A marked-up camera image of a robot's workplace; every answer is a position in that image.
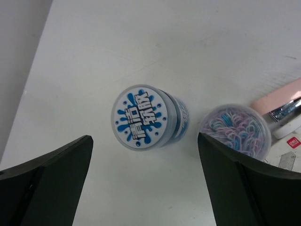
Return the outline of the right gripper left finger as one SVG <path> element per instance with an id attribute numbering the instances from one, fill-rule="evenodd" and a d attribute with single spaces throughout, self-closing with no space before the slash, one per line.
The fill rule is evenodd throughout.
<path id="1" fill-rule="evenodd" d="M 71 226 L 94 141 L 82 136 L 0 172 L 2 226 Z"/>

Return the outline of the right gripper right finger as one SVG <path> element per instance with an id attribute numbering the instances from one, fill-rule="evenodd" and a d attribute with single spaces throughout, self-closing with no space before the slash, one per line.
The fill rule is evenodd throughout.
<path id="1" fill-rule="evenodd" d="M 218 226 L 299 226 L 301 175 L 199 133 L 198 150 Z"/>

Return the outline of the white staple box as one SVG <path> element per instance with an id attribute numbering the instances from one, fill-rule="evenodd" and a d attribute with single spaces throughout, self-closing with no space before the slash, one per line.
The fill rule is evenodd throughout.
<path id="1" fill-rule="evenodd" d="M 293 132 L 271 146 L 266 163 L 288 171 L 301 172 L 301 135 Z"/>

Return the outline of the clear tub of paperclips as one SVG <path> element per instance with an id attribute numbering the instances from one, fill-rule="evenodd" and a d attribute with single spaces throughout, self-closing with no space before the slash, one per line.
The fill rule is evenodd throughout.
<path id="1" fill-rule="evenodd" d="M 244 105 L 215 107 L 201 122 L 199 132 L 260 161 L 265 160 L 271 148 L 271 131 L 266 121 Z"/>

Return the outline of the pink white stapler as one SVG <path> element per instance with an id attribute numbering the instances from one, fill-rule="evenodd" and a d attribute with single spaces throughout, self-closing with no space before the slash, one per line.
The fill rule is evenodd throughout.
<path id="1" fill-rule="evenodd" d="M 301 131 L 301 80 L 300 78 L 251 103 L 260 115 L 268 114 L 278 124 L 272 133 L 282 139 Z"/>

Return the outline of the blue label round tub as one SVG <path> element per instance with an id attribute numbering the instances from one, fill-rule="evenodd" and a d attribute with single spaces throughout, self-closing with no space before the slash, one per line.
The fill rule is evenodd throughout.
<path id="1" fill-rule="evenodd" d="M 111 125 L 126 148 L 146 151 L 179 141 L 189 126 L 189 112 L 178 98 L 150 85 L 133 85 L 116 99 Z"/>

